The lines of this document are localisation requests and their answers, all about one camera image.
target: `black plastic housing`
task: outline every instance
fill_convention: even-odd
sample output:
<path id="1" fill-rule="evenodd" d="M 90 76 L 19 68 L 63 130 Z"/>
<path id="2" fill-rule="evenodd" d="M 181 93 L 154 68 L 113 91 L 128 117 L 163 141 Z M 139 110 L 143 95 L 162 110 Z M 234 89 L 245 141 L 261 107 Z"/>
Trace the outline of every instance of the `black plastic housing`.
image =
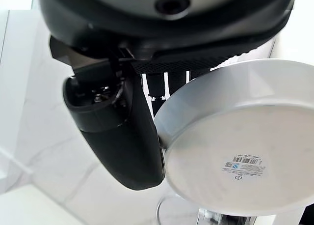
<path id="1" fill-rule="evenodd" d="M 127 77 L 100 103 L 80 102 L 76 95 L 69 78 L 63 87 L 65 104 L 111 175 L 132 190 L 159 185 L 165 176 L 163 155 L 140 76 Z"/>

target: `white label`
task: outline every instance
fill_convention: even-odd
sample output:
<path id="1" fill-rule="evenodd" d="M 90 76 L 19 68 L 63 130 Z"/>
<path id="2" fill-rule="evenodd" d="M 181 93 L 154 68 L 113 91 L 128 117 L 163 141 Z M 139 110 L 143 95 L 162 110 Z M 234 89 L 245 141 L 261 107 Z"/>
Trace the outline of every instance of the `white label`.
<path id="1" fill-rule="evenodd" d="M 222 170 L 233 174 L 235 180 L 247 177 L 261 177 L 266 169 L 261 157 L 255 155 L 236 155 L 230 161 L 225 162 Z"/>

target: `circular hole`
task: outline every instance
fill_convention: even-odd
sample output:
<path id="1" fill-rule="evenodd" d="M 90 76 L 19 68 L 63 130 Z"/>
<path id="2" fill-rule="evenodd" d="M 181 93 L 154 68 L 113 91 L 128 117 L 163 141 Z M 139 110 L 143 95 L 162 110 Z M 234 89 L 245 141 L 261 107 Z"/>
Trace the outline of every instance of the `circular hole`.
<path id="1" fill-rule="evenodd" d="M 177 15 L 190 7 L 190 0 L 158 0 L 156 10 L 162 15 Z"/>

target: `barcode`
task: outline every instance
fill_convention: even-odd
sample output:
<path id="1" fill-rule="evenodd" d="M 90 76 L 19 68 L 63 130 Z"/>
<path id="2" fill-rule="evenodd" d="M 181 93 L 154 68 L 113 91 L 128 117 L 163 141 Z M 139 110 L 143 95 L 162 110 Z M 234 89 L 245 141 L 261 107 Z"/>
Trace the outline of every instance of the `barcode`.
<path id="1" fill-rule="evenodd" d="M 255 165 L 255 164 L 257 164 L 258 160 L 257 159 L 242 158 L 242 157 L 234 157 L 233 162 Z"/>

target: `round metal plate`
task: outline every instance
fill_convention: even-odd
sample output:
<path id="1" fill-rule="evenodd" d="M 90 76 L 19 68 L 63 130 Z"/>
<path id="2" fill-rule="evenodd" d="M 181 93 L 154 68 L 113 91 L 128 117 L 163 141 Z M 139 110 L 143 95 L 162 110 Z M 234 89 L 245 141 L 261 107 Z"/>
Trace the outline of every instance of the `round metal plate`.
<path id="1" fill-rule="evenodd" d="M 313 79 L 310 65 L 255 60 L 176 92 L 155 118 L 176 193 L 234 216 L 313 204 Z"/>

